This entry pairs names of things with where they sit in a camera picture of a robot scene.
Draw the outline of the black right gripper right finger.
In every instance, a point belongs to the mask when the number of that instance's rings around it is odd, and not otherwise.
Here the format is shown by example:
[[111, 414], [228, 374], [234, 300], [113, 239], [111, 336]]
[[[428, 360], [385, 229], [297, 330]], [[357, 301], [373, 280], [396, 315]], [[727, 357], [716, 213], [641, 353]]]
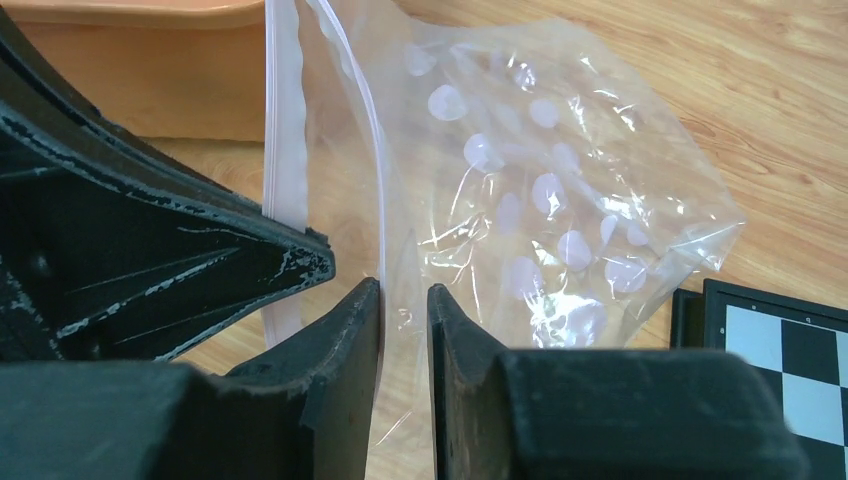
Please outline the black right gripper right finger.
[[805, 479], [771, 391], [715, 350], [511, 349], [427, 293], [439, 479]]

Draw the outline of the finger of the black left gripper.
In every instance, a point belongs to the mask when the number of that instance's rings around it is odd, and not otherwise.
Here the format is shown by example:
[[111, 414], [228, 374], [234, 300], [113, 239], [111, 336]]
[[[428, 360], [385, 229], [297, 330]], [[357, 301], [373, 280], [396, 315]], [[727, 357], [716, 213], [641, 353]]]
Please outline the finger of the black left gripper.
[[335, 272], [324, 235], [105, 119], [2, 16], [3, 361], [167, 361]]

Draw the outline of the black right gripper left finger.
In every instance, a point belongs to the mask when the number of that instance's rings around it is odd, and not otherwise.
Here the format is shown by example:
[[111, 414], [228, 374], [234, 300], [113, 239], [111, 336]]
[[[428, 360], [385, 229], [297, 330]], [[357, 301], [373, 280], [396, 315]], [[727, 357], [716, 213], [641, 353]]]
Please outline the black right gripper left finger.
[[5, 479], [360, 479], [381, 289], [362, 280], [224, 375], [188, 363], [1, 367]]

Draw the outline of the clear zip top bag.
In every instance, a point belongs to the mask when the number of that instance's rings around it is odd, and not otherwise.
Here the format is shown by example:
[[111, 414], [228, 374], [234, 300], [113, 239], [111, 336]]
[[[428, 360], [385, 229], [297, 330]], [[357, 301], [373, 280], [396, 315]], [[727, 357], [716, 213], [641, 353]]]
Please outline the clear zip top bag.
[[562, 19], [460, 28], [269, 1], [263, 211], [383, 289], [376, 452], [430, 445], [426, 306], [512, 347], [620, 347], [745, 218], [669, 106]]

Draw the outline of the orange plastic basket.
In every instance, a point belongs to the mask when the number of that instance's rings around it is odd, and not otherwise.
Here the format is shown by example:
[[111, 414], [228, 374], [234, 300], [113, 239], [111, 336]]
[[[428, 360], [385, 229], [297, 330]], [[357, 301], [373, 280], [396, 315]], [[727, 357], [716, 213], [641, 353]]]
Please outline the orange plastic basket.
[[4, 1], [30, 43], [139, 137], [259, 142], [261, 1]]

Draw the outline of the black white checkerboard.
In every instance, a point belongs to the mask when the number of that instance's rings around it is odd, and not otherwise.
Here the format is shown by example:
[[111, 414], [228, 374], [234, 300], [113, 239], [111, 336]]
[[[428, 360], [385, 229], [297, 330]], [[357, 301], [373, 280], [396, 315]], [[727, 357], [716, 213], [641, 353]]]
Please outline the black white checkerboard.
[[755, 367], [811, 463], [847, 476], [847, 312], [714, 279], [672, 296], [670, 345], [714, 348]]

